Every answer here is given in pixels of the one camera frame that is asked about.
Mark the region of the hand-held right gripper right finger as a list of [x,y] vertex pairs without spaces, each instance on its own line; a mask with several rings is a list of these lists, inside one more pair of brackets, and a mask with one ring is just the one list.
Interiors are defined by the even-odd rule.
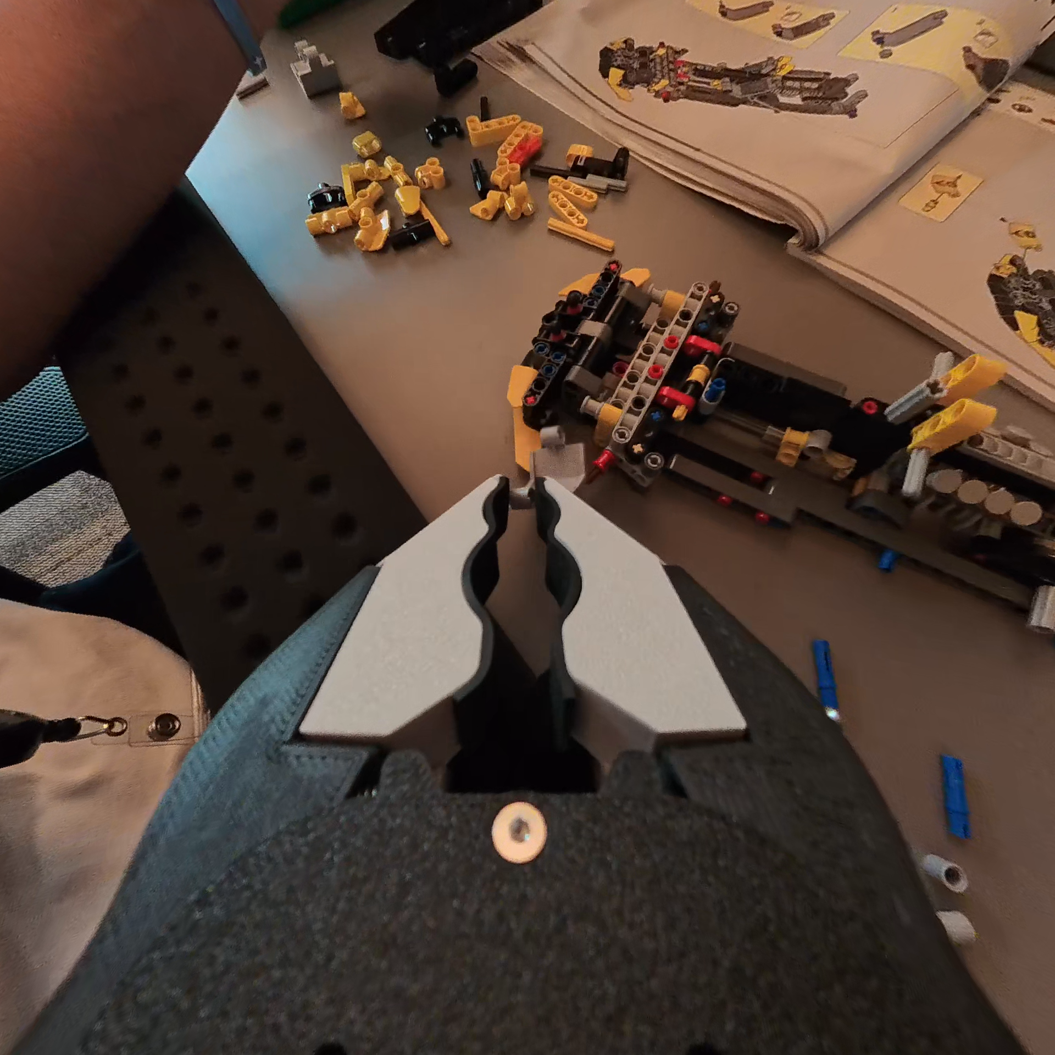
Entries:
[[556,480],[538,480],[534,499],[559,612],[556,732],[603,770],[630,751],[744,740],[747,720],[664,561]]

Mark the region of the teal mesh office chair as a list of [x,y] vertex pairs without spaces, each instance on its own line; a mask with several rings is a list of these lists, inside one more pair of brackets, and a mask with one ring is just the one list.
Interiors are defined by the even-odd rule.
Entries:
[[49,365],[1,403],[1,507],[11,509],[75,471],[102,474],[65,377]]

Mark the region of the lego car chassis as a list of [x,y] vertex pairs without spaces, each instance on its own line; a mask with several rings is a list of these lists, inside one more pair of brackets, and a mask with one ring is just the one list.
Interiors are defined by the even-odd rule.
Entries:
[[679,479],[757,523],[808,520],[1027,615],[1053,635],[1053,452],[996,427],[981,396],[1008,371],[935,358],[891,402],[732,341],[720,282],[661,289],[610,258],[563,287],[509,375],[517,464],[592,430],[587,482]]

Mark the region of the person in white shirt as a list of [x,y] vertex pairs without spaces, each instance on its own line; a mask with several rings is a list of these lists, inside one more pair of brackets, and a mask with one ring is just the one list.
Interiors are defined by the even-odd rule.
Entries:
[[1,1051],[65,982],[208,721],[191,666],[122,624],[1,602],[1,705],[130,723],[1,775]]

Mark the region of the dark ribbed lego panel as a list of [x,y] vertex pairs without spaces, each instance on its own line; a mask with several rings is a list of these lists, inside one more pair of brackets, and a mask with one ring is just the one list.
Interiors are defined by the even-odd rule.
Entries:
[[376,49],[415,60],[450,98],[478,73],[469,52],[543,7],[542,1],[414,1],[375,32]]

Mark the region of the person's left forearm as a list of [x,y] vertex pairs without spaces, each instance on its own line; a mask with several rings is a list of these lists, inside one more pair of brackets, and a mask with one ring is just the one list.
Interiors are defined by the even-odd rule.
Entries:
[[2,2],[3,398],[183,178],[283,6]]

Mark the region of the lego instruction booklet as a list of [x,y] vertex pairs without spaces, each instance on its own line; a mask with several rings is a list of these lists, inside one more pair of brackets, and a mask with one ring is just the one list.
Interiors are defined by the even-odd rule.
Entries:
[[1053,408],[1053,2],[550,2],[476,54]]

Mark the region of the long blue lego pin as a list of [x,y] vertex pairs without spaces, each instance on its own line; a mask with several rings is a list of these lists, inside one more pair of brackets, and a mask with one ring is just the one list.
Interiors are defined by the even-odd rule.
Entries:
[[940,756],[943,811],[947,832],[959,840],[970,840],[973,835],[968,808],[968,788],[963,761],[960,757]]
[[839,694],[837,694],[835,663],[832,661],[830,644],[827,640],[812,640],[811,654],[818,699],[825,711],[826,717],[840,723],[841,707]]

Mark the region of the pile of yellow lego pieces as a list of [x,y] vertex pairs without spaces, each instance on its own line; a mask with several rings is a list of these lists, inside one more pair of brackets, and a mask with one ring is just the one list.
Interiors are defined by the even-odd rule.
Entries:
[[[469,159],[469,175],[476,199],[469,214],[481,220],[503,215],[509,220],[532,218],[537,204],[526,180],[530,174],[546,181],[546,229],[590,248],[612,252],[615,242],[590,228],[588,214],[599,202],[599,193],[626,188],[629,154],[619,150],[605,162],[592,147],[573,143],[563,168],[533,164],[545,143],[541,124],[512,113],[491,116],[485,98],[480,112],[465,121],[454,116],[435,117],[425,128],[427,140],[439,147],[449,138],[467,137],[476,149],[496,148],[490,168],[478,156]],[[305,228],[313,238],[345,231],[362,253],[386,248],[402,251],[436,241],[452,245],[424,195],[447,186],[446,171],[437,156],[409,170],[394,155],[382,154],[382,140],[373,131],[360,131],[351,140],[354,161],[341,166],[341,181],[319,183],[308,194]]]

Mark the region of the light grey lego bracket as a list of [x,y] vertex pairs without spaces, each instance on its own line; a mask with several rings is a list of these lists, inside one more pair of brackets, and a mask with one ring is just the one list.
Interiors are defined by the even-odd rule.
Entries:
[[290,63],[290,70],[306,98],[313,99],[341,90],[342,81],[335,62],[326,54],[304,39],[295,42],[295,53],[296,58]]

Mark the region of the grey lego seat piece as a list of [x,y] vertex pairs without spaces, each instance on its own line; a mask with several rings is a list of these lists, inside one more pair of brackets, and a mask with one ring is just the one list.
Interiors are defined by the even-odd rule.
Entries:
[[529,478],[509,492],[509,509],[531,509],[539,480],[556,481],[571,493],[584,483],[587,447],[583,442],[542,446],[530,454]]

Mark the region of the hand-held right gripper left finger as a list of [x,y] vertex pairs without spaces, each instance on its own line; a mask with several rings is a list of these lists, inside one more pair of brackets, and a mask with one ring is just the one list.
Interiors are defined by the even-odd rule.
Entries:
[[507,526],[509,478],[494,475],[383,559],[302,738],[415,750],[431,768],[456,756],[493,663],[486,605]]

